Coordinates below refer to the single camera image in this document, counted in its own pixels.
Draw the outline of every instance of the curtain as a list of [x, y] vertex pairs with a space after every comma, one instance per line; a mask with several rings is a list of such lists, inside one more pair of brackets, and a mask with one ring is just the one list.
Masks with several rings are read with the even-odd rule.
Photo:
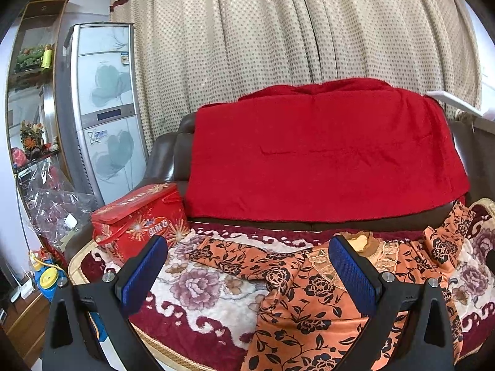
[[274, 84], [367, 76], [480, 107], [461, 0], [111, 0], [110, 18], [135, 24], [148, 149], [200, 106]]

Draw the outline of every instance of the orange floral cloth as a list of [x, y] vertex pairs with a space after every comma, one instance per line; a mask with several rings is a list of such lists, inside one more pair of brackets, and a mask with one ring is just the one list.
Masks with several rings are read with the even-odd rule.
[[[424, 231], [423, 240], [398, 242], [394, 272], [405, 282], [423, 283], [429, 277], [439, 280], [449, 310], [456, 360], [462, 348], [461, 324], [447, 284], [473, 216], [457, 202], [441, 227]], [[327, 250], [328, 243], [296, 253], [268, 253], [207, 237], [189, 254], [193, 261], [241, 279], [267, 283], [270, 293], [261, 302], [241, 371], [327, 371], [355, 341], [368, 318], [362, 317], [348, 293], [324, 277], [308, 258], [315, 251], [321, 255]], [[388, 362], [405, 318], [406, 313], [398, 315], [373, 369]]]

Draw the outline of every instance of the sticker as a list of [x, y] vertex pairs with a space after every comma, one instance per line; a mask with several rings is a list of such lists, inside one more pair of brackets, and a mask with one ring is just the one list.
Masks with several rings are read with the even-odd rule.
[[167, 231], [168, 219], [162, 217], [147, 219], [146, 226], [148, 227], [150, 237], [153, 237], [155, 234], [163, 235]]
[[120, 53], [120, 62], [125, 66], [129, 65], [129, 52], [128, 51], [123, 51]]
[[104, 136], [108, 136], [108, 131], [107, 130], [103, 130], [103, 131], [96, 131], [94, 134], [93, 134], [93, 139], [95, 141], [98, 141], [100, 139], [102, 139]]
[[76, 218], [73, 217], [71, 213], [69, 213], [69, 216], [65, 218], [65, 225], [72, 230], [73, 228], [76, 227], [76, 224], [77, 224]]

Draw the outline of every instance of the metal screw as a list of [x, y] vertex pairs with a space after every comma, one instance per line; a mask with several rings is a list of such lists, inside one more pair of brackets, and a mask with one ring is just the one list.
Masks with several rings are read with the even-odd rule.
[[67, 278], [65, 276], [62, 276], [59, 280], [57, 280], [57, 286], [58, 287], [65, 287], [67, 286], [67, 283], [69, 281], [67, 280]]
[[101, 279], [105, 282], [105, 283], [110, 283], [113, 279], [115, 279], [115, 272], [105, 272], [103, 274], [103, 276], [101, 277]]
[[438, 280], [436, 280], [434, 277], [430, 277], [428, 279], [428, 284], [432, 287], [438, 287]]
[[395, 276], [392, 272], [383, 272], [382, 273], [382, 279], [385, 282], [393, 282], [395, 280]]

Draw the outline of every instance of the blue gripper pad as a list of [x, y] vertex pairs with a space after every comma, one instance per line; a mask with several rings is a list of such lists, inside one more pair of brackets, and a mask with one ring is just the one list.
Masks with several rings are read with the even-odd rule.
[[381, 294], [378, 271], [368, 259], [360, 257], [341, 235], [329, 241], [328, 258], [357, 310], [364, 316], [372, 317]]
[[167, 241], [155, 235], [137, 257], [129, 259], [122, 267], [115, 284], [115, 294], [121, 302], [123, 316], [128, 317], [139, 311], [167, 259], [167, 253]]

